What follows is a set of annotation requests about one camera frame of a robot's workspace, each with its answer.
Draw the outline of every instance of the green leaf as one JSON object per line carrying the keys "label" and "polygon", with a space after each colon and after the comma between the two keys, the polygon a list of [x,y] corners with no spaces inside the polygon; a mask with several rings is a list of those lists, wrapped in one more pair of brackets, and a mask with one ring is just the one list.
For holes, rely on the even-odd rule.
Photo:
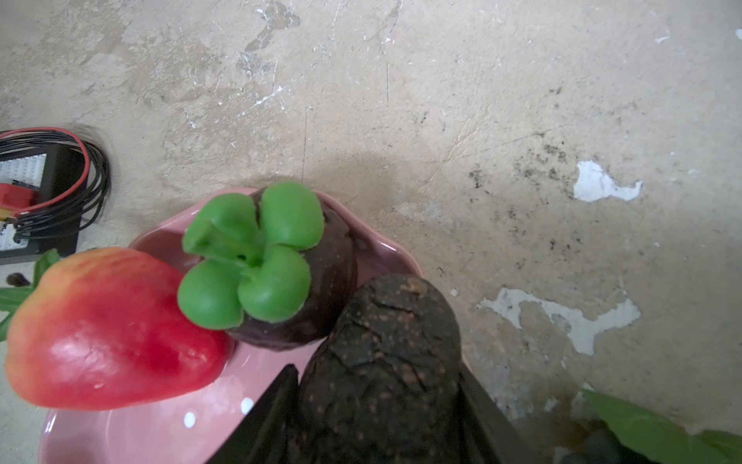
{"label": "green leaf", "polygon": [[224,330],[242,324],[245,313],[237,300],[240,268],[207,259],[185,274],[178,287],[178,306],[194,324]]}
{"label": "green leaf", "polygon": [[13,314],[32,292],[31,287],[0,288],[0,311],[8,313],[0,322],[0,342],[7,338],[7,329]]}
{"label": "green leaf", "polygon": [[626,447],[660,464],[729,464],[716,448],[688,435],[665,417],[612,396],[583,390],[608,428]]}
{"label": "green leaf", "polygon": [[268,244],[296,250],[316,246],[324,233],[322,205],[312,190],[298,182],[279,182],[260,199],[260,228]]}
{"label": "green leaf", "polygon": [[36,262],[36,265],[33,268],[33,283],[31,284],[31,288],[37,288],[39,286],[39,282],[42,280],[42,276],[44,275],[44,273],[47,272],[49,268],[52,267],[54,264],[59,263],[60,260],[61,258],[59,257],[59,253],[56,251],[56,248],[52,248],[44,253]]}
{"label": "green leaf", "polygon": [[263,254],[255,202],[241,193],[212,198],[183,236],[183,250],[214,260],[256,266]]}
{"label": "green leaf", "polygon": [[742,463],[742,437],[721,430],[704,430],[696,437],[730,459],[731,463]]}
{"label": "green leaf", "polygon": [[245,312],[256,319],[273,324],[290,319],[309,296],[309,265],[287,246],[270,246],[263,266],[250,271],[243,276],[237,294]]}
{"label": "green leaf", "polygon": [[7,340],[7,329],[10,327],[10,320],[13,318],[12,314],[8,314],[5,318],[0,321],[0,342]]}

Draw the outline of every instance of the pink plate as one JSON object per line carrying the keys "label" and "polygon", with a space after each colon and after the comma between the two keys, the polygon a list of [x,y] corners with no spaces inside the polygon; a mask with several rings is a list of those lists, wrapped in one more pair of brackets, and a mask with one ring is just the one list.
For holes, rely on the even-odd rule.
{"label": "pink plate", "polygon": [[[255,189],[227,189],[249,195]],[[358,285],[395,272],[421,275],[420,266],[399,245],[361,222],[337,200],[318,192],[349,225],[357,244]],[[180,240],[207,200],[166,220],[131,243],[186,270],[198,257]],[[287,364],[303,372],[321,341],[274,353],[239,343],[221,376],[211,385],[177,398],[100,412],[53,409],[39,443],[40,464],[203,464],[224,443],[246,411]]]}

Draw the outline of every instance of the black cable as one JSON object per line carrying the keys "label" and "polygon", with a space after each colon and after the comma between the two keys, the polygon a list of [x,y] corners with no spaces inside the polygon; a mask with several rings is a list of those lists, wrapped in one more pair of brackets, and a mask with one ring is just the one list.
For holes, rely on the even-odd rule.
{"label": "black cable", "polygon": [[[15,240],[60,238],[90,226],[100,215],[106,194],[111,188],[111,168],[103,151],[94,143],[82,141],[88,150],[91,160],[91,173],[85,188],[78,189],[59,203],[21,215],[13,224],[16,229]],[[64,145],[72,152],[82,156],[80,146],[72,136],[57,131],[22,132],[0,140],[0,161],[8,160],[18,151],[39,148],[46,145]],[[82,216],[91,211],[92,216]],[[59,227],[75,220],[82,220],[78,227],[70,227],[64,232],[46,233],[49,229]]]}

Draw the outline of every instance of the white paint patch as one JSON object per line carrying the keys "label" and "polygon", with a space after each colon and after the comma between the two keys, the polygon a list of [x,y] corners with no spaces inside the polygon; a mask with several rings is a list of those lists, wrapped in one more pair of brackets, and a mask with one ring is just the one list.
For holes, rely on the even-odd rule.
{"label": "white paint patch", "polygon": [[546,400],[546,403],[544,404],[544,411],[550,413],[558,404],[559,400],[556,397],[552,396],[551,398]]}
{"label": "white paint patch", "polygon": [[283,92],[283,87],[281,87],[279,85],[278,88],[272,94],[266,95],[263,98],[259,99],[257,102],[255,102],[255,104],[253,106],[250,107],[250,109],[253,109],[253,108],[255,108],[258,105],[262,105],[263,103],[267,102],[268,100],[270,100],[271,98],[273,98],[276,95],[280,94],[281,92]]}
{"label": "white paint patch", "polygon": [[601,198],[617,197],[631,201],[639,196],[644,182],[639,180],[633,187],[616,187],[611,176],[607,175],[600,164],[594,161],[580,161],[577,164],[580,176],[574,184],[574,197],[578,200],[593,201]]}
{"label": "white paint patch", "polygon": [[520,324],[520,304],[530,302],[541,306],[549,316],[552,324],[567,334],[578,353],[593,356],[595,354],[595,336],[610,329],[620,329],[638,320],[642,312],[630,299],[619,303],[607,313],[591,321],[581,310],[573,310],[553,301],[542,300],[523,290],[502,288],[495,301],[483,299],[479,307],[489,308],[511,322],[515,328],[522,330]]}
{"label": "white paint patch", "polygon": [[577,392],[577,395],[574,396],[572,403],[570,404],[571,409],[569,411],[569,418],[572,419],[572,422],[576,422],[582,427],[588,428],[590,422],[600,420],[600,416],[590,405],[590,402],[585,395],[582,394],[582,390],[595,391],[592,385],[587,382],[582,384],[582,388]]}

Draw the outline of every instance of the mangosteen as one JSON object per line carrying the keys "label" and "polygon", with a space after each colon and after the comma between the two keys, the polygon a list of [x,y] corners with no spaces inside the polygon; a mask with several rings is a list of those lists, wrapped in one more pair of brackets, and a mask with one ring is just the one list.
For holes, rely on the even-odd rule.
{"label": "mangosteen", "polygon": [[296,182],[211,199],[183,249],[206,258],[180,285],[183,313],[271,350],[326,336],[358,279],[350,228]]}

